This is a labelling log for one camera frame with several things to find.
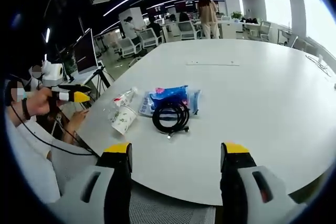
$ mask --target potted plant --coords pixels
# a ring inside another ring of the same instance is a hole
[[[243,15],[241,14],[241,12],[233,12],[231,13],[231,18],[234,19],[235,22],[239,22],[241,20],[241,17]]]

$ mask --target beige pants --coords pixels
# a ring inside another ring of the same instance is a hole
[[[219,30],[217,22],[209,22],[202,24],[203,32],[206,39],[211,38],[211,32],[214,35],[214,39],[219,39]]]

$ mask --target black wristband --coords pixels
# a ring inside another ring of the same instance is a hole
[[[25,119],[30,120],[30,115],[27,109],[27,98],[24,98],[22,100],[22,111],[23,111],[23,115],[25,116]]]

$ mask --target paper cup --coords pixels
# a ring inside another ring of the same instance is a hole
[[[120,106],[119,111],[116,113],[112,121],[112,127],[123,135],[132,124],[136,116],[136,112],[130,107]]]

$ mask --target hand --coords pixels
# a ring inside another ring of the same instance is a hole
[[[27,99],[27,109],[29,115],[45,115],[49,113],[50,107],[48,98],[52,96],[52,92],[49,88],[42,88],[41,90],[35,92],[33,96]]]
[[[84,121],[89,110],[82,110],[75,112],[67,124],[67,131],[75,132],[79,129],[80,124]]]

